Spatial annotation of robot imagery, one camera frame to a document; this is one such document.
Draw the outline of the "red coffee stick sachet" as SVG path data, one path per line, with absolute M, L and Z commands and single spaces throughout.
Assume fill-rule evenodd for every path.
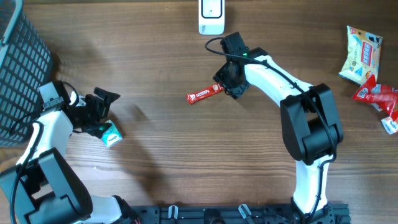
M 205 98 L 216 95 L 216 94 L 222 92 L 223 90 L 224 90 L 224 88 L 220 84 L 216 83 L 216 84 L 209 86 L 201 91 L 187 94 L 186 98 L 187 98 L 188 103 L 190 105 L 192 105 L 198 101 L 204 100 Z

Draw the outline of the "red candy bag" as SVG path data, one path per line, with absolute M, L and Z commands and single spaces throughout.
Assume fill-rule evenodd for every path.
M 371 75 L 353 95 L 353 99 L 364 103 L 375 103 L 385 111 L 394 122 L 397 122 L 397 89 L 376 83 Z

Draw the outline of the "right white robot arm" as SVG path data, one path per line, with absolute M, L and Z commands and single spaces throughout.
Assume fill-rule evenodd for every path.
M 337 223 L 342 216 L 326 198 L 328 168 L 336 160 L 343 128 L 332 90 L 303 82 L 278 66 L 262 48 L 249 49 L 239 32 L 217 39 L 226 63 L 213 79 L 224 92 L 242 97 L 255 86 L 280 109 L 282 140 L 296 161 L 292 223 Z

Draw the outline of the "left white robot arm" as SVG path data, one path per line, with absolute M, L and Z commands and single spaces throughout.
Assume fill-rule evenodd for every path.
M 64 158 L 72 133 L 102 138 L 111 123 L 111 103 L 120 95 L 96 87 L 93 94 L 71 95 L 67 82 L 39 88 L 41 108 L 32 113 L 33 127 L 25 153 L 1 172 L 1 190 L 9 201 L 12 223 L 140 223 L 137 212 L 117 195 L 90 195 Z

